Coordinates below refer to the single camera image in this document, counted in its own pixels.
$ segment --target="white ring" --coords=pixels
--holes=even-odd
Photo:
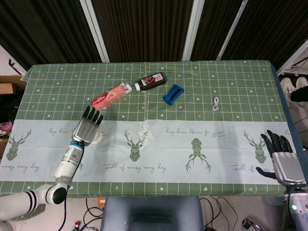
[[[219,98],[215,97],[214,98],[213,111],[217,111],[218,110],[218,102],[219,102]]]
[[[98,143],[102,140],[102,138],[103,138],[102,132],[100,130],[97,130],[92,143]]]

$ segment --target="toothpaste tube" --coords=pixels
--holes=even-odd
[[[92,105],[96,110],[100,111],[131,91],[132,87],[128,83],[121,83],[119,86],[113,88],[109,92],[106,92],[101,97],[93,100]]]

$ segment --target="bottle label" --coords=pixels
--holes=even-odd
[[[144,86],[146,86],[146,85],[151,85],[153,83],[156,83],[163,79],[164,77],[162,76],[162,74],[158,73],[156,75],[152,75],[152,76],[141,79],[141,82]]]

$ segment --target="white shoe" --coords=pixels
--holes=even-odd
[[[305,77],[299,77],[296,81],[296,88],[302,88],[308,86],[307,79]]]
[[[288,97],[288,99],[290,98],[290,94],[297,90],[297,88],[295,88],[290,80],[290,78],[284,78],[283,80],[281,80],[280,82],[283,93],[285,96]]]
[[[299,77],[296,81],[296,88],[303,88],[308,86],[307,79],[305,77]],[[298,106],[305,107],[308,102],[297,102]]]

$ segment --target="robotic arm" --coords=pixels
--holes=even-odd
[[[36,209],[39,204],[58,205],[67,195],[67,190],[79,167],[85,146],[93,141],[103,115],[99,117],[93,108],[87,107],[83,117],[72,134],[72,143],[68,146],[60,161],[54,177],[55,185],[42,185],[35,190],[0,197],[0,221],[8,220]]]
[[[269,151],[275,172],[256,170],[265,177],[277,180],[286,187],[284,193],[285,205],[292,216],[296,230],[305,231],[308,227],[308,194],[302,188],[306,187],[305,177],[296,153],[293,153],[289,141],[284,136],[267,131],[261,134]]]

